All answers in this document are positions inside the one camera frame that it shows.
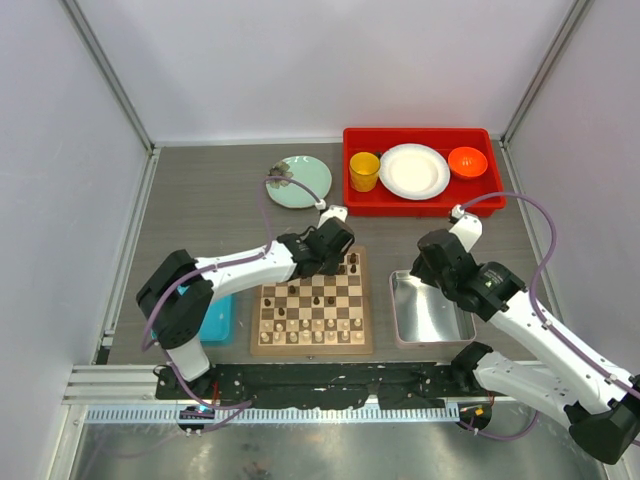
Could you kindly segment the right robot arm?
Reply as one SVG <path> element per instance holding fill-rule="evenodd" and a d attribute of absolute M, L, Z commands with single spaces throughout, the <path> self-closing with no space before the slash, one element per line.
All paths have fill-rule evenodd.
<path fill-rule="evenodd" d="M 546 367 L 524 367 L 472 342 L 451 362 L 455 389 L 510 396 L 567 428 L 596 460 L 617 463 L 639 434 L 639 378 L 546 312 L 509 269 L 497 262 L 477 264 L 453 231 L 429 232 L 417 247 L 412 276 L 517 340 Z"/>

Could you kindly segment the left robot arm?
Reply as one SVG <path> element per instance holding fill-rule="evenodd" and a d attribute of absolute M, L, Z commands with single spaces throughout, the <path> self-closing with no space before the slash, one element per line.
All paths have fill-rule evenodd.
<path fill-rule="evenodd" d="M 196 259 L 184 249 L 172 252 L 136 294 L 147 321 L 142 349 L 157 343 L 180 393 L 202 403 L 213 385 L 199 335 L 210 304 L 265 284 L 333 275 L 354 242 L 353 230 L 330 218 L 237 254 Z"/>

